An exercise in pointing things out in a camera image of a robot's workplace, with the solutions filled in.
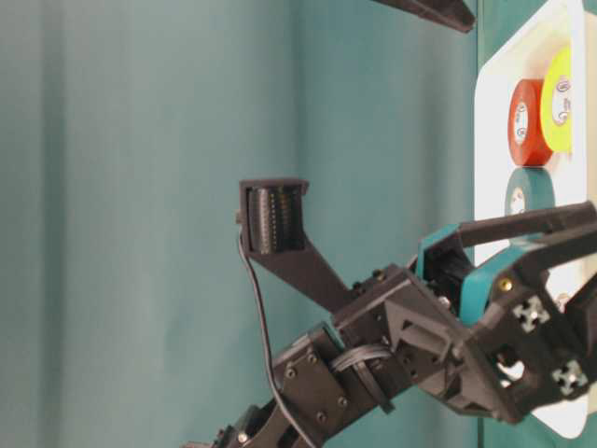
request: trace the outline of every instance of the yellow tape roll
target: yellow tape roll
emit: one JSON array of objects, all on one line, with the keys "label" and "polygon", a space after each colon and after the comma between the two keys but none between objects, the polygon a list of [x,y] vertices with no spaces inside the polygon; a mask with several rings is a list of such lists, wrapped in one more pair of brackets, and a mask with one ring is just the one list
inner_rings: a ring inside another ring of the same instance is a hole
[{"label": "yellow tape roll", "polygon": [[549,66],[541,91],[541,128],[553,152],[572,151],[572,70],[570,47]]}]

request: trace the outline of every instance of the red tape roll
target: red tape roll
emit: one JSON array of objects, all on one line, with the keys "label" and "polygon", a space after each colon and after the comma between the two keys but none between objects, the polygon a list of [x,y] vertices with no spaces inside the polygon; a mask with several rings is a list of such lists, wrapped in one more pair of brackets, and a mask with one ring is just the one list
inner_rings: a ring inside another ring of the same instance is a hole
[{"label": "red tape roll", "polygon": [[542,166],[551,157],[551,149],[541,132],[541,79],[523,79],[518,83],[507,123],[507,141],[512,160],[519,166]]}]

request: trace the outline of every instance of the white label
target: white label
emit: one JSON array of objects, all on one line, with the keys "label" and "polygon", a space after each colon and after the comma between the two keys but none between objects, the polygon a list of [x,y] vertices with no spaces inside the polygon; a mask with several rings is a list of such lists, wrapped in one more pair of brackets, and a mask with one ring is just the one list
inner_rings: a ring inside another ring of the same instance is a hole
[{"label": "white label", "polygon": [[567,77],[560,77],[558,84],[553,90],[551,100],[551,116],[553,122],[562,126],[570,117],[572,110],[572,84]]},{"label": "white label", "polygon": [[526,199],[520,187],[516,187],[510,196],[510,215],[526,212]]},{"label": "white label", "polygon": [[514,116],[514,140],[517,145],[522,145],[529,130],[529,109],[525,103],[519,103],[516,106],[516,115]]}]

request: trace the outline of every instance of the teal tape roll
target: teal tape roll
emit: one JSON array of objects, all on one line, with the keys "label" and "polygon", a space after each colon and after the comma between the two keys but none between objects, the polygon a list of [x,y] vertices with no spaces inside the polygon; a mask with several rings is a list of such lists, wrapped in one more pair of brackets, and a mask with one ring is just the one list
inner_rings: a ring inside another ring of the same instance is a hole
[{"label": "teal tape roll", "polygon": [[555,207],[551,176],[543,168],[517,168],[507,183],[504,214]]}]

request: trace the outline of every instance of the teal background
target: teal background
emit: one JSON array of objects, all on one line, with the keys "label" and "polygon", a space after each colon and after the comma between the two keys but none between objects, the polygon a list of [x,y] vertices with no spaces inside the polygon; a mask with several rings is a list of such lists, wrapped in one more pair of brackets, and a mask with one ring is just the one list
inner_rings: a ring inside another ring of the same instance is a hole
[{"label": "teal background", "polygon": [[[0,2],[0,445],[175,447],[269,399],[238,180],[309,179],[347,283],[406,262],[472,217],[476,45],[365,0]],[[325,317],[258,274],[274,348]],[[329,446],[477,444],[396,407]]]},{"label": "teal background", "polygon": [[[479,68],[504,45],[545,3],[543,0],[479,0]],[[585,9],[597,14],[597,1],[584,0]],[[597,443],[597,418],[590,417],[583,434],[574,440],[558,436],[532,416],[512,427],[484,420],[480,429],[485,448],[590,448]]]}]

